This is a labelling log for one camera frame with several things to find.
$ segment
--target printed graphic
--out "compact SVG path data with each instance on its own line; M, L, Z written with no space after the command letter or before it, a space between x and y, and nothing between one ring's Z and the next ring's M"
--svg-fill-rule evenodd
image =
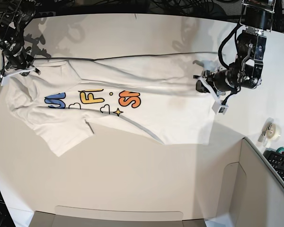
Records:
M63 93L58 93L56 95L51 95L51 96L47 96L44 98L44 102L46 104L53 104L53 105L49 105L49 108L55 108L55 109L65 109L65 103L61 100L64 99L66 97L65 92Z
M121 113L123 113L122 111L120 111L119 110L119 108L117 108L117 110L115 111L115 112L113 112L113 113L115 113L115 114L117 114L118 116L121 114Z
M81 109L81 104L80 103L74 103L74 104L70 104L68 106L69 109Z
M104 114L104 112L110 114L110 106L109 106L109 104L106 104L103 107L101 107L100 108L100 112L103 113L103 114Z
M102 103L105 100L103 98L95 98L93 92L100 92L103 89L95 89L95 90L85 90L80 91L80 100L83 104L92 104L92 103Z
M119 104L121 106L128 106L132 103L132 108L137 108L141 105L140 93L131 91L122 91L119 93Z

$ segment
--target white table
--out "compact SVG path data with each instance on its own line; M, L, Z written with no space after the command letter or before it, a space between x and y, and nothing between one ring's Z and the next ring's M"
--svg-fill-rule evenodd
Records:
M26 33L43 34L53 57L105 58L217 51L232 23L164 15L101 14L35 19ZM96 136L57 158L5 105L0 93L0 188L8 207L54 213L55 206L99 210L181 211L183 219L216 216L223 170L238 162L240 140L256 143L268 117L283 130L284 34L267 35L263 83L243 89L218 115L210 144L163 146L93 125ZM234 61L234 41L224 47ZM120 138L129 138L125 146ZM141 144L136 150L131 144Z

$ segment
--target star graphic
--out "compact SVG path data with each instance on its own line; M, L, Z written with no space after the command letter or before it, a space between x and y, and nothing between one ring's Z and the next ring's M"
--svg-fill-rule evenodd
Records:
M115 114L117 114L118 116L121 114L121 113L123 113L122 111L120 111L119 110L119 108L117 108L117 110L115 111L115 112L113 112L113 113L115 113Z

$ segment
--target black keyboard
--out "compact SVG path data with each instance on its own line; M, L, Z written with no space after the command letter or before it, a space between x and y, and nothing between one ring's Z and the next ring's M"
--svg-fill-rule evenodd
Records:
M266 150L263 155L284 181L284 155L271 150Z

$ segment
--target white t-shirt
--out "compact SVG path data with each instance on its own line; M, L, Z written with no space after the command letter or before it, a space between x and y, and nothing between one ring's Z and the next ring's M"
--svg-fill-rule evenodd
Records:
M38 60L41 75L11 78L6 101L57 156L93 135L89 123L162 144L207 144L213 100L196 92L193 79L202 63L216 68L217 55Z

